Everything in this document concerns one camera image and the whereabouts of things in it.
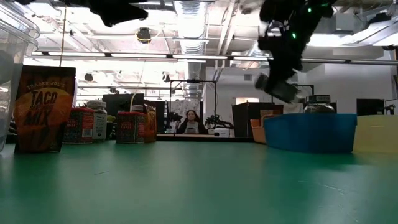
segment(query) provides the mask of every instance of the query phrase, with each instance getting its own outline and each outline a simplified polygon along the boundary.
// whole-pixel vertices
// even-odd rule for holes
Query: table surface
[[[65,146],[0,153],[0,222],[398,223],[398,155],[252,143]]]

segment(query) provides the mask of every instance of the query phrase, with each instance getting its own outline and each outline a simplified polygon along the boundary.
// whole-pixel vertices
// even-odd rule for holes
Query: jar lid
[[[131,106],[131,110],[132,111],[143,111],[144,110],[144,106],[142,106],[142,105],[132,105]]]
[[[83,111],[83,112],[94,113],[94,110],[90,108],[72,108],[71,111]]]
[[[103,102],[101,100],[91,100],[87,102],[87,107],[102,107],[106,108],[106,102]]]
[[[330,95],[312,95],[308,97],[308,103],[330,103]]]
[[[140,112],[126,112],[126,111],[122,111],[118,113],[118,116],[130,116],[130,115],[139,115],[139,116],[145,116],[144,113],[140,113]]]

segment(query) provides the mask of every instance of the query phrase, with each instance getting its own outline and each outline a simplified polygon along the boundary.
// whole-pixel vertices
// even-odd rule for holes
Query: person
[[[208,134],[207,129],[200,123],[199,116],[194,110],[188,110],[184,122],[177,129],[177,134]]]

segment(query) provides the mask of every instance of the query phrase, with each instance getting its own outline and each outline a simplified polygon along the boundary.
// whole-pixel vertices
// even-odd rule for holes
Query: trader joe's bag
[[[61,151],[75,74],[75,68],[24,65],[14,110],[16,152]]]

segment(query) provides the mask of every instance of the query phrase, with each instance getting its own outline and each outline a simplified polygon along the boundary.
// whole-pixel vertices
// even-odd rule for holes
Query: can
[[[145,114],[140,112],[120,112],[116,130],[116,143],[144,143]]]
[[[65,128],[63,143],[93,143],[94,110],[89,108],[72,108]]]

